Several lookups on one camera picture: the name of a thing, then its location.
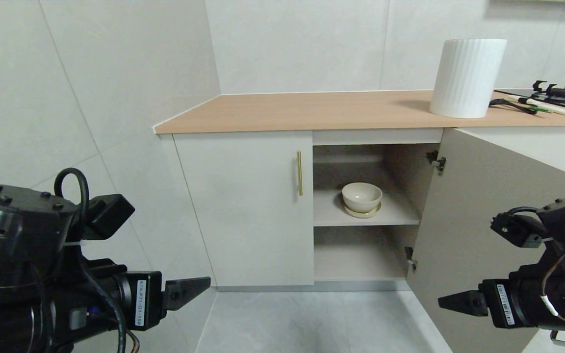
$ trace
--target floor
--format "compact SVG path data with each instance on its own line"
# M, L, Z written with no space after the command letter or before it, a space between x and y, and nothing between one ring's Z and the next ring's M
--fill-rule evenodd
M411 291L218 293L197 353L451 353Z

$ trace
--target white cabinet door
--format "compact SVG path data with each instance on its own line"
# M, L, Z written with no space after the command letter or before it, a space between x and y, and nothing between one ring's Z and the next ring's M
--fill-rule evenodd
M467 127L485 141L565 170L565 126Z
M489 220L565 197L565 172L458 129L446 129L439 156L446 166L431 180L407 282L453 353L520 353L535 328L495 328L491 317L445 310L437 299L538 262L543 246L516 248Z
M311 131L174 141L217 285L313 284Z

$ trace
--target cabinet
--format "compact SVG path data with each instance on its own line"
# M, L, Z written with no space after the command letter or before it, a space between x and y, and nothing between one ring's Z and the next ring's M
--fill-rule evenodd
M313 284L311 131L174 141L217 285Z
M485 141L565 170L565 126L467 127Z
M489 220L565 197L565 172L461 129L367 145L361 135L174 135L218 285L406 280L454 353L521 352L536 329L496 329L437 298L537 262L543 248L512 246ZM441 174L426 158L435 149ZM383 189L375 217L345 213L339 191L353 181Z
M537 262L543 249L512 246L489 220L565 197L565 172L457 129L444 132L439 155L446 168L433 175L407 282L454 353L519 353L536 329L497 329L489 318L439 308L437 298Z

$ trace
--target white label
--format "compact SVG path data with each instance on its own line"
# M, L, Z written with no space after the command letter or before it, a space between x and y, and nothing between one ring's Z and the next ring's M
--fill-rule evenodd
M500 303L503 305L503 311L505 312L505 319L507 319L507 324L515 325L514 315L512 314L512 308L509 306L509 299L507 299L507 292L505 291L505 286L502 284L496 284L496 289L498 290L498 295L500 296Z
M135 326L145 326L145 293L147 289L147 281L142 279L136 282L136 308L134 315Z

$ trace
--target countertop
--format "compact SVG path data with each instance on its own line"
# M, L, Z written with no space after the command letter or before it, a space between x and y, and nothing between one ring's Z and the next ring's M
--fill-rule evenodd
M219 96L154 127L156 134L415 127L565 126L565 116L489 108L480 119L429 112L432 90ZM504 94L494 93L493 98Z

